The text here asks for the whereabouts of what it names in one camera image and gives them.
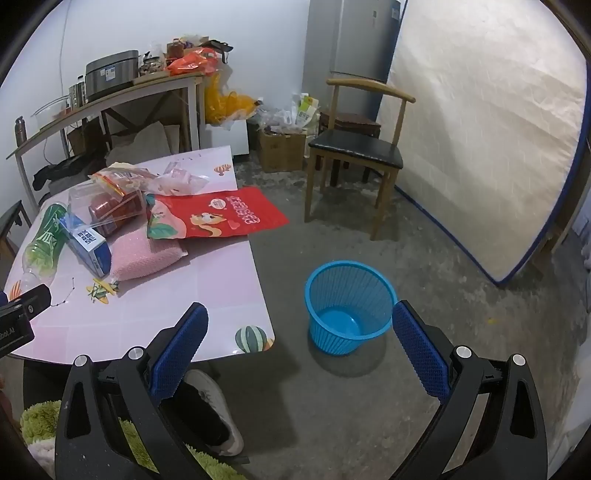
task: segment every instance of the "white mattress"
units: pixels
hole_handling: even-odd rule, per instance
[[[538,0],[409,0],[388,83],[410,93],[397,186],[496,283],[531,254],[565,187],[583,54]],[[400,101],[384,96],[381,138]]]

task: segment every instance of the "refrigerator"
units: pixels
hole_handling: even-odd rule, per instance
[[[399,0],[310,0],[304,91],[326,108],[329,76],[386,82],[400,19]],[[379,93],[341,88],[338,110],[375,120],[381,99]]]

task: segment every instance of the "blue box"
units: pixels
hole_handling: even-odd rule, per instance
[[[66,228],[66,216],[60,218],[60,225],[68,237],[68,245],[98,278],[111,271],[111,251],[105,237],[87,226],[76,215],[70,215],[73,232]]]

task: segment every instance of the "plastic bottle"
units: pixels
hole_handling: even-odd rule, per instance
[[[41,226],[33,241],[22,254],[21,291],[26,292],[42,283],[49,286],[56,276],[57,260],[66,243],[59,219],[66,207],[53,203],[45,211]]]
[[[20,147],[27,141],[27,127],[21,116],[14,122],[14,135],[17,139],[17,147]]]

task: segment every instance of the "blue wastebasket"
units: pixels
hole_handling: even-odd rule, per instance
[[[397,303],[392,285],[359,262],[337,261],[314,271],[304,292],[314,344],[331,355],[346,355],[392,328]]]

